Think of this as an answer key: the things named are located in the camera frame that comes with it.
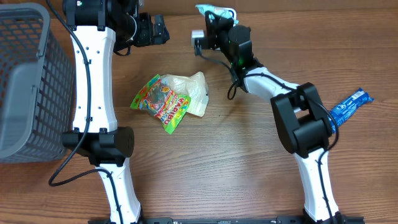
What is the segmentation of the green toilet tissue pack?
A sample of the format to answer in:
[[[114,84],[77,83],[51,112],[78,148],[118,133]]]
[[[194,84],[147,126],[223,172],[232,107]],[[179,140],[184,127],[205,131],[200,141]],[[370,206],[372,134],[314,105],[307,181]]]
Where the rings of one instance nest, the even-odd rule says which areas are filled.
[[[199,13],[203,16],[205,16],[207,12],[211,12],[225,19],[232,19],[234,21],[234,25],[239,24],[239,21],[237,20],[237,13],[233,8],[218,7],[211,4],[196,4],[195,7],[198,9]]]

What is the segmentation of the beige snack bag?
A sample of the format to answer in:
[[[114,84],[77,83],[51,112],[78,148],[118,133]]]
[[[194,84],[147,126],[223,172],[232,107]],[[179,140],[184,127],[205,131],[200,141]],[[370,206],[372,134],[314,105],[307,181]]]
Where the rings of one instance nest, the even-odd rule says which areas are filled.
[[[161,83],[171,87],[179,95],[191,98],[187,112],[203,117],[208,105],[208,85],[203,72],[197,72],[190,77],[166,74],[160,77]]]

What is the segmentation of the colourful Haribo candy bag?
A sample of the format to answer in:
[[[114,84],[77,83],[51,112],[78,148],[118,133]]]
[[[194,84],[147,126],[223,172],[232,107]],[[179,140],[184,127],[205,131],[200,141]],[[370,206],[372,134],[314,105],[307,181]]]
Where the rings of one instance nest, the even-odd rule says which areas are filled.
[[[161,82],[160,75],[156,75],[141,88],[130,107],[145,110],[158,118],[165,131],[172,134],[185,116],[190,102],[188,95],[178,94]]]

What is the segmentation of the blue wafer bar wrapper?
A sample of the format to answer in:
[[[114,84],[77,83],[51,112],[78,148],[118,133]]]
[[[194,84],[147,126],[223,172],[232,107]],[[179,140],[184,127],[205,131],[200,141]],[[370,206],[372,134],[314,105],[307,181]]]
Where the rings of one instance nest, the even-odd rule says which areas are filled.
[[[351,96],[337,104],[331,111],[330,114],[335,119],[337,127],[340,127],[343,123],[352,117],[355,112],[366,103],[373,102],[374,98],[370,97],[368,92],[365,92],[362,88],[358,88]],[[334,122],[329,118],[332,133],[336,132],[336,126]]]

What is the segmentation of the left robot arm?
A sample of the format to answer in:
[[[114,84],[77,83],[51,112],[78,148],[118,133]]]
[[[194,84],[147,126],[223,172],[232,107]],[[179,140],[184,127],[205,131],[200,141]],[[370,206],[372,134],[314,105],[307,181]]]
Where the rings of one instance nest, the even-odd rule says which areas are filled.
[[[63,1],[75,54],[76,110],[73,129],[62,134],[62,144],[72,155],[87,157],[92,172],[99,173],[111,210],[106,223],[142,223],[129,162],[134,132],[118,126],[112,91],[113,55],[170,39],[163,15],[140,13],[142,3]]]

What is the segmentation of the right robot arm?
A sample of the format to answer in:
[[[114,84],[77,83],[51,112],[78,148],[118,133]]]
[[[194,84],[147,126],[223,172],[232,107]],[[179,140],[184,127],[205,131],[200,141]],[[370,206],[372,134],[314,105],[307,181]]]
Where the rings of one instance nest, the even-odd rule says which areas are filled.
[[[192,39],[195,53],[220,49],[227,58],[224,66],[233,81],[228,99],[233,99],[237,88],[241,88],[271,104],[278,137],[298,164],[305,195],[305,222],[341,223],[328,171],[329,151],[335,146],[329,138],[338,138],[339,132],[315,85],[289,83],[271,74],[253,54],[250,27],[236,25],[232,18],[209,11],[205,12],[205,22],[205,34]]]

